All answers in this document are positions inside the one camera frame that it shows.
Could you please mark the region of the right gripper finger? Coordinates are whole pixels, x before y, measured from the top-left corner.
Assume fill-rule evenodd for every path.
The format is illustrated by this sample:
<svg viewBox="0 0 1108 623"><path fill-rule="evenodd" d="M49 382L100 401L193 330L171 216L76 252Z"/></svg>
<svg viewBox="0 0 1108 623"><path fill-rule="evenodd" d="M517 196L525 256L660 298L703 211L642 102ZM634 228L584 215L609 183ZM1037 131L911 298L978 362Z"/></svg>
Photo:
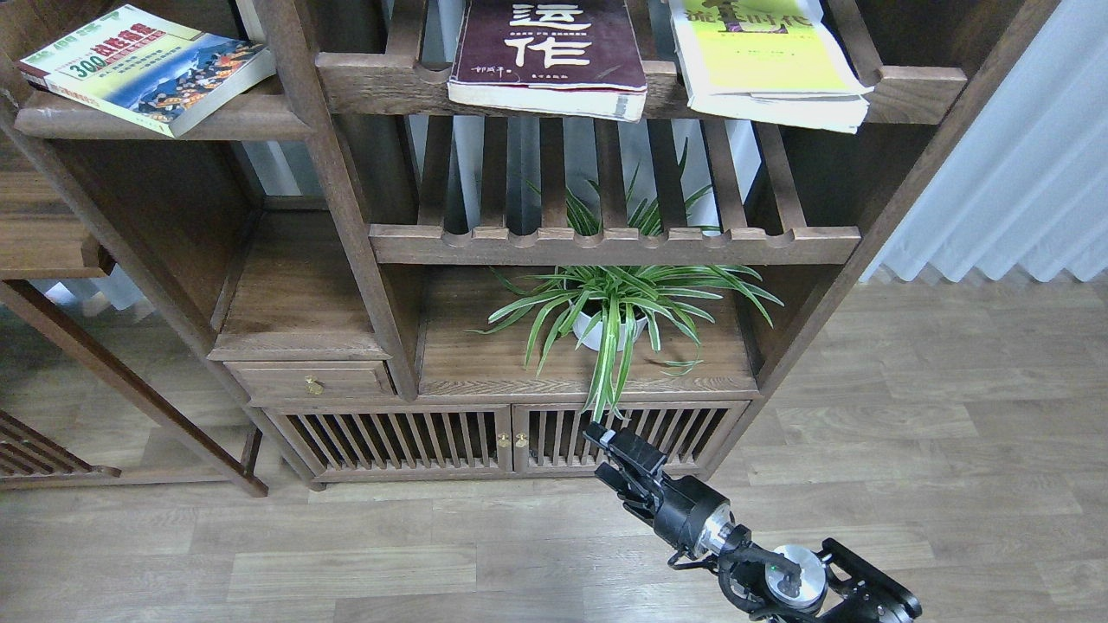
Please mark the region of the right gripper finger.
<svg viewBox="0 0 1108 623"><path fill-rule="evenodd" d="M584 429L584 437L604 450L609 460L630 477L660 478L667 456L640 435L634 435L629 429L616 431L592 421Z"/></svg>
<svg viewBox="0 0 1108 623"><path fill-rule="evenodd" d="M595 470L595 477L599 478L605 486L609 486L622 501L630 501L634 504L642 504L646 501L646 492L642 489L637 478L618 469L617 466L599 464Z"/></svg>

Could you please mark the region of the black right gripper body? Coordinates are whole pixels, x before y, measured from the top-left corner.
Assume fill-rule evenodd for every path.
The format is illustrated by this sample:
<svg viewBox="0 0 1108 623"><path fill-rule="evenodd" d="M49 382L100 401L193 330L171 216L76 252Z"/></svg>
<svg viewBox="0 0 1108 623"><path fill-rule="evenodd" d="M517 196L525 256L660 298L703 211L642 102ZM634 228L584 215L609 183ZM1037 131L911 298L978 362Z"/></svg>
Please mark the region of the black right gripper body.
<svg viewBox="0 0 1108 623"><path fill-rule="evenodd" d="M731 501L694 476L637 478L646 501L622 501L622 508L649 525L661 541L690 559L720 555L735 528Z"/></svg>

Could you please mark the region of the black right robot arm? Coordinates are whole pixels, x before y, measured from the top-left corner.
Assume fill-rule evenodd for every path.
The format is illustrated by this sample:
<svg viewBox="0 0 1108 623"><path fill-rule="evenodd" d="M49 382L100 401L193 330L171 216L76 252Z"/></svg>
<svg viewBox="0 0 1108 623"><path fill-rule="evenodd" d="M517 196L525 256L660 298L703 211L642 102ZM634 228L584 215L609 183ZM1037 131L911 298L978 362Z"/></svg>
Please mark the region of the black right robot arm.
<svg viewBox="0 0 1108 623"><path fill-rule="evenodd" d="M666 456L640 435L594 421L584 435L607 455L595 474L673 547L669 566L712 572L724 598L752 620L912 622L922 614L917 596L834 539L820 551L756 544L724 494L694 476L670 478Z"/></svg>

